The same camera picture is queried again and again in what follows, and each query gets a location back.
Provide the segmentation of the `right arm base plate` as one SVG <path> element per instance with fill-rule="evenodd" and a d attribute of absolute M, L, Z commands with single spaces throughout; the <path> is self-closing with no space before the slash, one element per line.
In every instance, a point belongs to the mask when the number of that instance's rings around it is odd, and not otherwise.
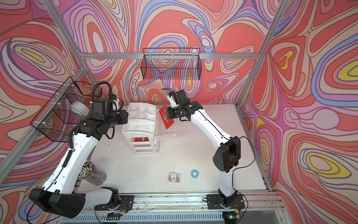
<path fill-rule="evenodd" d="M 203 202 L 207 203 L 209 210 L 236 209 L 240 211 L 246 207 L 243 195 L 239 193 L 235 193 L 230 197 L 220 194 L 208 194 L 203 198 Z"/>

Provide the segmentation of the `white plastic drawer organizer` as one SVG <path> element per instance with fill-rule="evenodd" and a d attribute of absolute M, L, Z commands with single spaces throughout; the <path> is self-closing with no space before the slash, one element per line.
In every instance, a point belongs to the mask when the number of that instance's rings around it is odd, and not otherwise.
<path fill-rule="evenodd" d="M 159 152 L 159 141 L 155 140 L 158 129 L 157 107 L 147 103 L 130 103 L 128 123 L 123 125 L 122 134 L 132 152 L 139 154 L 156 154 Z M 147 137 L 149 141 L 135 142 L 134 138 Z"/>

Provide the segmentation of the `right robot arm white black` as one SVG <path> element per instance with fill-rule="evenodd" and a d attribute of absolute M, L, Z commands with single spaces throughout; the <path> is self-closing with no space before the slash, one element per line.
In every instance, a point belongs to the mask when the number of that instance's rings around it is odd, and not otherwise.
<path fill-rule="evenodd" d="M 216 152 L 213 163 L 220 173 L 218 197 L 220 204 L 227 208 L 236 198 L 234 187 L 234 169 L 241 158 L 241 140 L 223 131 L 207 114 L 203 107 L 193 102 L 185 106 L 167 107 L 168 119 L 186 118 L 194 123 L 211 141 Z"/>

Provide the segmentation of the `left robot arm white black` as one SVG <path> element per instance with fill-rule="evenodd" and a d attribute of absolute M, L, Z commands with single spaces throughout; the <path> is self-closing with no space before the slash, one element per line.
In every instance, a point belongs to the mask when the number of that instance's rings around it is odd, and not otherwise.
<path fill-rule="evenodd" d="M 29 199 L 45 212 L 68 218 L 74 218 L 82 210 L 96 206 L 116 209 L 120 205 L 116 188 L 101 187 L 84 193 L 75 193 L 74 190 L 85 161 L 102 136 L 116 125 L 127 122 L 126 110 L 103 118 L 90 115 L 83 119 L 69 131 L 69 149 L 53 174 L 42 187 L 31 190 Z"/>

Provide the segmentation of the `clear plastic drawer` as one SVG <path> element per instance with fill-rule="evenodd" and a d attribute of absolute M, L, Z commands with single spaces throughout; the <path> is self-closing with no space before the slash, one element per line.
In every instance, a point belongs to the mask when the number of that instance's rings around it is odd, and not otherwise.
<path fill-rule="evenodd" d="M 178 140 L 178 127 L 176 125 L 170 126 L 166 129 L 164 123 L 160 122 L 158 125 L 157 132 L 155 134 L 155 140 L 163 141 L 163 140 Z"/>

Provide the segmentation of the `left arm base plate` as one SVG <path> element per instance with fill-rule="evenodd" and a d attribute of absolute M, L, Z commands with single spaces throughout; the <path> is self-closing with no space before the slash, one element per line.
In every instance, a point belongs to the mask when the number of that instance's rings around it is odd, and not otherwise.
<path fill-rule="evenodd" d="M 95 211 L 124 211 L 132 210 L 134 204 L 134 195 L 119 195 L 118 199 L 107 204 L 95 206 Z"/>

